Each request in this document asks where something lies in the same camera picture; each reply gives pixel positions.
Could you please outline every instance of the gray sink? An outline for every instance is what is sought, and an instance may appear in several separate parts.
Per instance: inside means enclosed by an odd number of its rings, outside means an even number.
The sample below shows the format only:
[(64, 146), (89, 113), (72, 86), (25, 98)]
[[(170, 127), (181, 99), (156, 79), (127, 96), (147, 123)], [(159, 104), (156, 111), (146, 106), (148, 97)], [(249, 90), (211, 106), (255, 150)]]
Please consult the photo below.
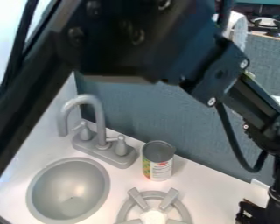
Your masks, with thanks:
[(103, 205), (109, 188), (109, 175), (102, 165), (87, 158), (66, 158), (35, 176), (26, 202), (31, 214), (45, 224), (74, 224)]

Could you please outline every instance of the faucet handle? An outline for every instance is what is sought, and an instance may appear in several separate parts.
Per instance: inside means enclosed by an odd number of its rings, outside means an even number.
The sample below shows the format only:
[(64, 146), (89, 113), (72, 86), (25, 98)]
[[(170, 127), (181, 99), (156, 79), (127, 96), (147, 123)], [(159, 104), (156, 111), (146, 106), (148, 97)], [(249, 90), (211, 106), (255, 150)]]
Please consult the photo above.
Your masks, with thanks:
[(128, 145), (125, 142), (125, 136), (119, 135), (118, 137), (107, 138), (107, 142), (116, 142), (115, 154), (123, 157), (128, 154)]
[(80, 130), (80, 140), (89, 141), (93, 137), (92, 131), (87, 126), (87, 123), (85, 121), (81, 121), (80, 124), (72, 130)]

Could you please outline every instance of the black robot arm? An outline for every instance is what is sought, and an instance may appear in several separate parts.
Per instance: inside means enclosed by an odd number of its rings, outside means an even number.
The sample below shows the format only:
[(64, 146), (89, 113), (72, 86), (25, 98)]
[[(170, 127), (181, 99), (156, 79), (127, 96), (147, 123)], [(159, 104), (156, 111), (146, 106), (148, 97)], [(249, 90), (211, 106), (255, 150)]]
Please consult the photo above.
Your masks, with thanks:
[[(23, 18), (31, 19), (36, 4), (28, 2)], [(249, 59), (221, 36), (214, 13), (210, 0), (52, 0), (26, 45), (29, 23), (21, 23), (23, 36), (0, 86), (0, 176), (72, 71), (100, 81), (163, 81), (217, 108), (248, 171), (259, 171), (268, 154), (276, 156), (265, 216), (280, 224), (280, 106), (246, 72)], [(263, 150), (254, 167), (242, 156), (223, 104), (243, 117), (248, 136)], [(247, 219), (238, 214), (238, 221)]]

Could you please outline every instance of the wire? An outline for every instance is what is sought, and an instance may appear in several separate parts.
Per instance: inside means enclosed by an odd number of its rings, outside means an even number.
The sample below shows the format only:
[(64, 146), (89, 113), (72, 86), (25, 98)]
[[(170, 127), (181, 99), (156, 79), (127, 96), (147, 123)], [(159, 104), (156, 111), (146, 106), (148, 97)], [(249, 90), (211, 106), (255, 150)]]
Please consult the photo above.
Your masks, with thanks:
[(234, 0), (221, 0), (217, 24), (223, 31), (228, 28), (228, 21), (233, 6)]
[(224, 106), (221, 103), (218, 103), (216, 105), (216, 109), (218, 111), (219, 117), (222, 121), (223, 128), (227, 134), (228, 141), (230, 143), (230, 146), (234, 152), (235, 157), (241, 164), (241, 166), (248, 172), (259, 172), (263, 168), (264, 161), (266, 160), (268, 156), (268, 152), (263, 150), (260, 155), (258, 156), (258, 159), (256, 160), (255, 166), (251, 167), (249, 163), (247, 162), (246, 158), (243, 156), (241, 148), (238, 144), (238, 141), (236, 140), (235, 133), (233, 131), (233, 128), (231, 126), (231, 123), (228, 118), (228, 113), (225, 110)]
[(25, 41), (38, 3), (39, 0), (28, 0), (24, 7), (24, 13), (17, 29), (17, 34), (14, 39), (8, 65), (2, 84), (0, 86), (0, 97), (5, 93), (10, 84), (15, 80), (22, 66), (22, 63), (24, 61), (23, 52), (25, 48)]

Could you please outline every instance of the tin can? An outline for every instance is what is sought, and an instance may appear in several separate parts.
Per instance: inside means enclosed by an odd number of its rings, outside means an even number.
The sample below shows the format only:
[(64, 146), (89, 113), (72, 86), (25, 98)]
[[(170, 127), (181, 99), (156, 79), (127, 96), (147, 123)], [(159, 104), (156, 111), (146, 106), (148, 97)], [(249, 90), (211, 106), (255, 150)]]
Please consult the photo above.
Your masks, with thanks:
[(151, 141), (144, 145), (143, 174), (153, 181), (164, 181), (172, 176), (173, 156), (176, 149), (164, 141)]

